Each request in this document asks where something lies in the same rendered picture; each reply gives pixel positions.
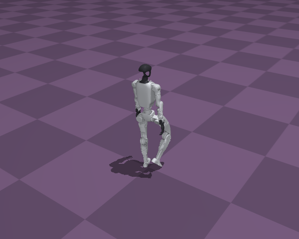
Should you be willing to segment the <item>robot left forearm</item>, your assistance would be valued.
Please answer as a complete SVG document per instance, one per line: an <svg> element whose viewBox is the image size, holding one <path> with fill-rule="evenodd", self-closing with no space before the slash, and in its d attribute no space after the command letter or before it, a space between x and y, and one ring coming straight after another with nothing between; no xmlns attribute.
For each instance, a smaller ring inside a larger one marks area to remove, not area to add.
<svg viewBox="0 0 299 239"><path fill-rule="evenodd" d="M138 103L138 101L137 101L136 98L135 98L135 104L136 104L136 108L138 109L138 111L140 111L141 107L140 107L140 105L139 105L139 103Z"/></svg>

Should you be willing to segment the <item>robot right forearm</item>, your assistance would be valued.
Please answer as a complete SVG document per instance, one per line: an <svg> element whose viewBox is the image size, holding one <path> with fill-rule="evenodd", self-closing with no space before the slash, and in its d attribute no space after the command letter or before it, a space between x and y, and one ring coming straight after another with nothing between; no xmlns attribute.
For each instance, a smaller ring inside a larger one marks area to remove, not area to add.
<svg viewBox="0 0 299 239"><path fill-rule="evenodd" d="M158 116L158 121L159 120L162 120L162 122L164 121L164 119L163 119L163 102L160 102L159 108L157 108L157 116Z"/></svg>

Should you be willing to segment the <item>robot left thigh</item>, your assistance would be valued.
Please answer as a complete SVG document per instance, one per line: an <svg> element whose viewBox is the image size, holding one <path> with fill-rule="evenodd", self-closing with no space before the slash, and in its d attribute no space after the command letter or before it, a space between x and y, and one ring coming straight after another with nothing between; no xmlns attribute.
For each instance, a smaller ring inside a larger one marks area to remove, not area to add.
<svg viewBox="0 0 299 239"><path fill-rule="evenodd" d="M143 120L142 113L139 113L137 115L136 120L139 122L139 127L140 127L141 137L142 137L142 145L147 145L148 144L148 138L147 138L148 122Z"/></svg>

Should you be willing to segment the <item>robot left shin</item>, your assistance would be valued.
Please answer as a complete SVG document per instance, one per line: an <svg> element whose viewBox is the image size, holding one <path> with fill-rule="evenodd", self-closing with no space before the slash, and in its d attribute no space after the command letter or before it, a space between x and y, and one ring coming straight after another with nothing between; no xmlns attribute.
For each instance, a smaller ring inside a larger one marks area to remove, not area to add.
<svg viewBox="0 0 299 239"><path fill-rule="evenodd" d="M143 154L143 158L144 158L144 163L148 162L148 144L147 145L142 145L142 137L140 138L140 144L141 144L141 151Z"/></svg>

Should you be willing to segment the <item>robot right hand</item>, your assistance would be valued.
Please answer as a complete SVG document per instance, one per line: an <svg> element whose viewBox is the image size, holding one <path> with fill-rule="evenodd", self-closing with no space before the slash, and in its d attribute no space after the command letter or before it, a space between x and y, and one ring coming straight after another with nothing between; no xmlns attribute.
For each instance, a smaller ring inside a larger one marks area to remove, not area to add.
<svg viewBox="0 0 299 239"><path fill-rule="evenodd" d="M162 135L163 134L163 132L164 132L164 122L162 122L162 120L159 120L159 124L161 125L161 132L160 132L160 135Z"/></svg>

